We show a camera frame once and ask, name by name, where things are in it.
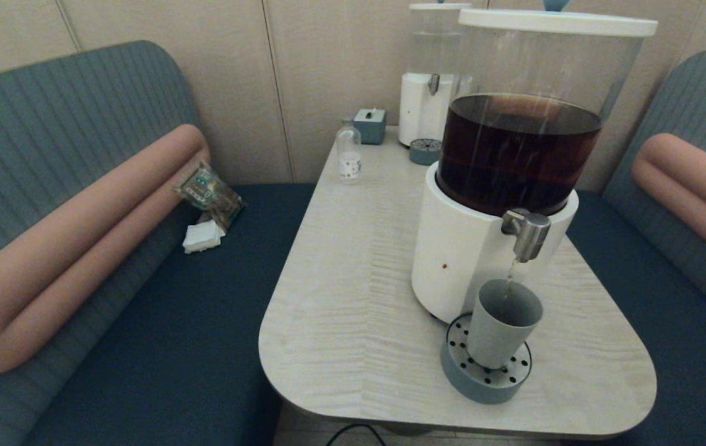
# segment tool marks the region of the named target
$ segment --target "light wooden table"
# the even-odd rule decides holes
[[[411,288],[426,169],[394,127],[364,146],[355,186],[339,182],[331,150],[259,331],[277,392],[324,417],[407,428],[603,438],[642,421],[656,398],[653,362],[567,238],[534,289],[544,317],[514,399],[477,404],[449,384],[446,325]]]

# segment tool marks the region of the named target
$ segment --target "pink bolster cushion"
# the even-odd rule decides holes
[[[0,250],[0,372],[27,361],[180,202],[204,136],[180,125]]]
[[[669,133],[642,144],[631,174],[639,187],[706,240],[706,152]]]

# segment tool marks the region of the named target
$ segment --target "bottle label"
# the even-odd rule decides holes
[[[361,155],[345,153],[339,158],[339,178],[342,181],[355,180],[361,176]]]

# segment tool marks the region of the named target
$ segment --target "large beverage dispenser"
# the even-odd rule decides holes
[[[490,279],[512,272],[517,282],[539,282],[576,214],[573,186],[658,23],[463,9],[460,25],[412,271],[416,296],[445,322],[470,311]]]
[[[461,38],[458,15],[470,7],[471,3],[409,5],[409,65],[400,93],[398,139],[402,144],[409,146],[416,139],[441,141],[444,135]]]

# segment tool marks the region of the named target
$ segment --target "gray cup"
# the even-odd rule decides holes
[[[520,283],[486,282],[480,288],[471,317],[466,349],[477,364],[501,368],[532,333],[543,317],[540,299]]]

